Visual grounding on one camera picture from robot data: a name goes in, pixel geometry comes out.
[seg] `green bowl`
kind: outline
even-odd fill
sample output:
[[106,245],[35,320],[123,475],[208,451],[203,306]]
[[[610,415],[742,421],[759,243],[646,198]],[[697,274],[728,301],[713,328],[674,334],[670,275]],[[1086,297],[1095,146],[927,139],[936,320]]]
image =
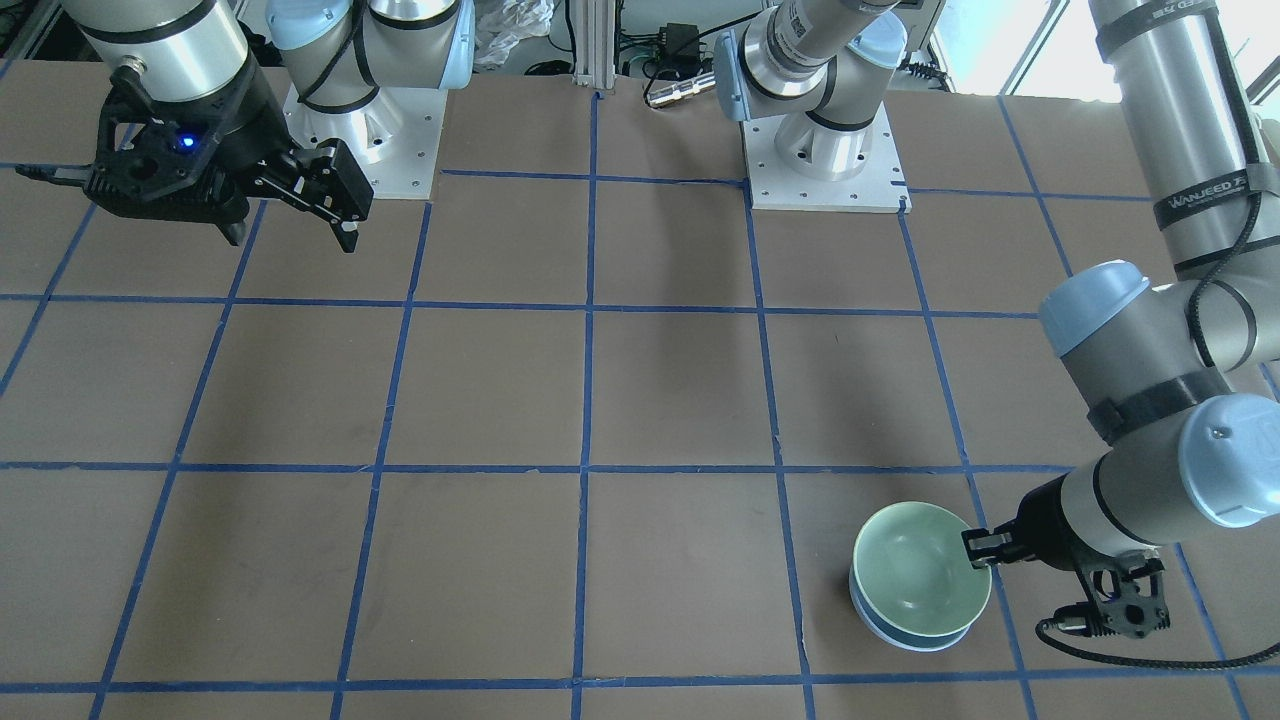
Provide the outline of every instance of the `green bowl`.
[[867,520],[849,592],[876,635],[920,652],[960,642],[991,597],[991,570],[975,570],[960,539],[966,529],[928,502],[890,505]]

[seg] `cable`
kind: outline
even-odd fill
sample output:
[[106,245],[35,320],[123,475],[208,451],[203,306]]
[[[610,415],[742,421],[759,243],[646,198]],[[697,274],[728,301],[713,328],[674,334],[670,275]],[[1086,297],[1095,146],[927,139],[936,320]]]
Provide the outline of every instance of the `cable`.
[[[556,17],[556,10],[559,10],[561,5],[563,5],[563,4],[564,4],[563,1],[557,3],[556,6],[552,8],[552,17]],[[564,15],[568,17],[568,8],[564,8]],[[550,45],[552,47],[559,50],[561,53],[572,53],[572,50],[570,50],[567,47],[561,47],[559,45],[556,45],[556,41],[552,40],[550,27],[547,28],[547,44]]]
[[[1222,92],[1226,95],[1231,119],[1235,122],[1235,132],[1240,136],[1240,145],[1244,149],[1244,164],[1253,165],[1261,163],[1262,155],[1258,151],[1258,141],[1253,136],[1253,124],[1249,122],[1248,106],[1240,96],[1240,81],[1235,76],[1235,68],[1231,65],[1230,50],[1226,45],[1226,37],[1222,35],[1222,24],[1219,22],[1216,9],[1204,13],[1204,24],[1208,27],[1210,41],[1213,46],[1213,59],[1217,61],[1217,74],[1222,83]],[[1204,328],[1201,324],[1201,299],[1204,295],[1204,290],[1226,269],[1228,264],[1244,251],[1244,246],[1249,242],[1249,236],[1253,234],[1253,228],[1257,225],[1261,211],[1262,195],[1260,191],[1251,191],[1249,209],[1244,218],[1244,227],[1240,228],[1240,234],[1231,243],[1230,251],[1204,273],[1187,300],[1187,324],[1190,329],[1192,340],[1196,342],[1196,350],[1199,352],[1201,361],[1206,368],[1212,368],[1215,361],[1208,350],[1208,341],[1204,340]]]
[[347,50],[351,49],[351,44],[356,40],[356,33],[361,32],[361,29],[365,26],[366,3],[367,0],[355,0],[351,4],[349,12],[353,14],[351,19],[351,28],[347,29],[347,36],[342,38],[342,45],[338,47],[338,51],[333,54],[333,58],[329,59],[329,63],[324,67],[323,70],[320,70],[320,76],[316,77],[315,82],[308,85],[305,91],[298,92],[300,105],[310,100],[311,96],[315,95],[317,90],[320,90],[320,86],[323,86],[325,81],[329,79],[329,76],[333,74],[333,69],[338,67],[338,63],[342,60],[343,55],[346,55]]
[[[699,40],[707,37],[708,35],[717,33],[717,32],[719,32],[722,29],[728,29],[728,28],[731,28],[731,27],[733,27],[733,26],[736,26],[739,23],[745,23],[746,20],[749,20],[749,19],[751,19],[755,15],[759,15],[759,14],[760,13],[751,13],[750,15],[742,15],[741,18],[739,18],[736,20],[730,20],[730,22],[727,22],[724,24],[716,26],[712,29],[703,31],[703,32],[698,33],[698,37],[695,37],[692,40],[689,40],[684,45],[681,45],[680,47],[672,50],[671,54],[672,55],[678,55],[681,50],[684,50],[685,47],[689,47],[694,42],[698,42]],[[662,74],[662,73],[657,72],[652,77],[649,77],[649,82],[644,86],[644,91],[640,94],[640,99],[644,100],[645,105],[649,105],[649,91],[653,90],[653,83],[658,79],[659,74]],[[653,109],[653,110],[658,109],[658,108],[654,108],[653,105],[649,105],[649,108]]]
[[573,8],[564,6],[564,27],[568,28],[568,54],[573,56],[570,73],[577,72],[577,37],[573,35]]
[[1123,667],[1148,667],[1152,670],[1234,670],[1235,667],[1247,667],[1249,665],[1257,665],[1258,662],[1266,662],[1272,657],[1280,656],[1280,643],[1276,643],[1266,650],[1254,652],[1253,655],[1245,655],[1244,657],[1233,657],[1230,660],[1149,660],[1144,657],[1120,657],[1116,655],[1103,655],[1101,652],[1091,652],[1088,650],[1080,650],[1074,646],[1069,646],[1065,642],[1050,637],[1048,629],[1053,626],[1053,620],[1044,619],[1036,624],[1036,637],[1041,639],[1044,644],[1065,652],[1073,657],[1079,657],[1080,660],[1088,660],[1092,662],[1102,662],[1105,665],[1120,665]]

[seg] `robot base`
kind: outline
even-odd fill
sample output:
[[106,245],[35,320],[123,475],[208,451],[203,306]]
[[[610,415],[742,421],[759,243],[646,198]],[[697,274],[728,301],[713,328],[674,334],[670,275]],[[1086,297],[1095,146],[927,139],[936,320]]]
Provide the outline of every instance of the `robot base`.
[[301,128],[312,123],[323,123],[332,137],[340,137],[351,147],[370,184],[374,197],[381,200],[430,200],[431,184],[435,178],[435,160],[440,150],[440,129],[444,120],[444,106],[448,91],[384,87],[383,95],[389,96],[396,114],[402,120],[399,129],[390,135],[378,147],[369,147],[364,132],[369,118],[361,118],[364,110],[347,115],[321,115],[310,108],[298,105],[298,91],[289,88],[284,101],[284,118],[293,138],[303,147],[315,147],[311,137],[303,137]]
[[781,117],[746,120],[742,145],[751,178],[751,202],[759,210],[819,210],[828,213],[897,213],[902,202],[911,210],[897,145],[881,105],[869,132],[874,151],[863,169],[846,181],[818,181],[792,170],[778,156],[773,137]]

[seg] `silver robot arm segment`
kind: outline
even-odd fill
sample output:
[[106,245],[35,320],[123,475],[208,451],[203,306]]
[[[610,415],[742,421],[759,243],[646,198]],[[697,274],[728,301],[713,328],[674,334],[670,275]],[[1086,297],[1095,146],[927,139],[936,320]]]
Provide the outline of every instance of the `silver robot arm segment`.
[[416,96],[393,91],[471,81],[472,0],[271,0],[266,19],[297,91],[293,138],[339,137],[370,177],[429,145],[408,118]]
[[1046,299],[1050,343],[1111,451],[965,543],[974,565],[1074,570],[1088,600],[1055,614],[1060,630],[1142,638],[1170,623],[1158,546],[1280,514],[1280,404],[1222,377],[1280,355],[1280,183],[1210,0],[1091,5],[1179,282],[1152,288],[1115,261]]

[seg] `robotic arm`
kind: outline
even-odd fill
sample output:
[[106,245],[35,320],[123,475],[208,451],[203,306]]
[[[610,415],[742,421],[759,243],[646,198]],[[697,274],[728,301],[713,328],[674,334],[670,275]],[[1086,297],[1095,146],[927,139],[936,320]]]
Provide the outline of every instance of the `robotic arm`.
[[[125,218],[247,233],[248,197],[275,197],[329,223],[343,251],[369,217],[372,187],[340,140],[302,149],[225,0],[64,0],[111,67],[96,159],[82,168],[19,167],[81,187]],[[141,129],[123,145],[118,131]]]
[[[81,187],[115,215],[214,224],[232,245],[247,233],[248,197],[273,197],[317,215],[355,251],[374,172],[399,163],[429,182],[434,170],[439,118],[434,136],[421,118],[410,128],[387,86],[456,88],[471,77],[471,0],[271,0],[268,22],[298,92],[289,113],[227,0],[63,5],[113,70],[96,159],[18,172]],[[443,94],[431,101],[443,114]],[[122,145],[129,126],[141,129]]]
[[[858,133],[892,70],[851,38],[887,24],[895,4],[786,0],[741,41],[722,37],[716,85],[726,115],[786,114],[777,142],[794,169],[822,179],[856,172],[850,152],[860,158]],[[1111,451],[964,543],[975,568],[1041,560],[1074,571],[1087,601],[1055,614],[1059,630],[1143,638],[1170,625],[1157,547],[1280,514],[1280,405],[1235,393],[1222,377],[1222,368],[1280,356],[1280,174],[1249,119],[1212,0],[1091,6],[1179,282],[1152,288],[1115,261],[1048,296],[1050,343]]]

